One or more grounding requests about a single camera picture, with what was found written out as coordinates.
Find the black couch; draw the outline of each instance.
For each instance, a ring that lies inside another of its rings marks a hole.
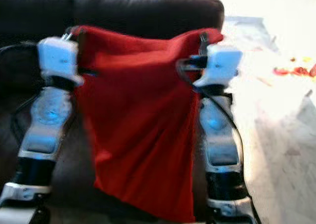
[[[67,27],[83,24],[169,39],[193,29],[220,30],[223,19],[224,8],[219,0],[0,0],[0,46],[60,36]],[[34,93],[39,80],[36,52],[25,49],[0,54],[0,188],[14,173],[19,149],[10,132],[10,113]],[[27,127],[27,110],[20,120]],[[79,114],[64,141],[49,203],[150,219],[150,215],[93,188],[90,147],[81,121]],[[202,158],[196,151],[193,191],[196,215],[202,219],[205,176]]]

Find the red object on floor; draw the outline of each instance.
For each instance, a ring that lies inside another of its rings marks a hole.
[[[215,29],[170,40],[142,39],[102,29],[85,30],[76,91],[94,147],[95,187],[174,222],[193,222],[192,150],[198,95],[175,62],[198,53],[199,35],[223,39]]]

